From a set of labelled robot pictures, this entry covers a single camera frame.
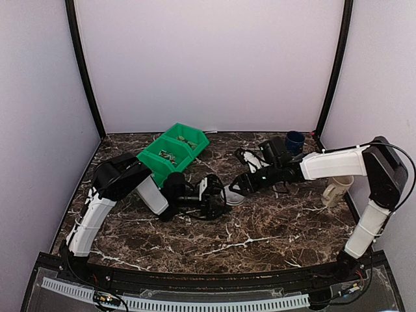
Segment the white round lid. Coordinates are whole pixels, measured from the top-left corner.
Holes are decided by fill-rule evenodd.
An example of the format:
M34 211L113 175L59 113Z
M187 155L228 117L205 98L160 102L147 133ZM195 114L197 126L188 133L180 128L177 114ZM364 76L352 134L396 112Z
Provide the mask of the white round lid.
M230 185L227 185L225 187L225 193L226 193L226 202L230 206L238 206L245 201L245 197L238 194L237 192L233 192L230 189Z

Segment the green three-compartment candy bin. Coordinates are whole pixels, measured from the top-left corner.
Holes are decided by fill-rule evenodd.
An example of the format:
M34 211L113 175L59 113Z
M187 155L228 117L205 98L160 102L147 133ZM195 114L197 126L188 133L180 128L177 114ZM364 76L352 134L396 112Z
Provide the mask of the green three-compartment candy bin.
M176 123L137 155L158 187L173 172L183 172L210 144L199 129Z

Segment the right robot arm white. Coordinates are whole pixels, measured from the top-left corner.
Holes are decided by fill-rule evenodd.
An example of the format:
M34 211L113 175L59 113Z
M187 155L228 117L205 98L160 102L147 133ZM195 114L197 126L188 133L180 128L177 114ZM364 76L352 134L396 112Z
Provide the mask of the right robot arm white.
M337 149L322 149L291 155L284 140L277 136L259 145L261 154L238 149L237 157L248 171L225 187L226 196L248 196L277 183L303 183L336 177L354 177L353 190L363 187L368 194L359 221L344 245L342 258L332 266L332 277L345 282L356 273L359 259L379 237L388 220L408 199L405 190L410 176L402 148L377 136L370 142Z

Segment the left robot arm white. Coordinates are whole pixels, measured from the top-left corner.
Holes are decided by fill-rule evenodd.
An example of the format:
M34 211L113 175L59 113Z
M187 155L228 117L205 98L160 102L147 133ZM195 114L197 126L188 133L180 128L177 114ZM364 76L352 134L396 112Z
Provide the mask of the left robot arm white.
M195 185L181 172L172 172L158 186L152 170L132 153L99 163L84 207L75 219L72 230L61 242L60 252L71 259L66 272L77 283L87 283L91 268L78 258L87 258L92 243L113 207L130 193L140 199L159 220L168 222L178 214L187 215L195 209L197 220L211 221L230 212L226 188L220 178L209 174Z

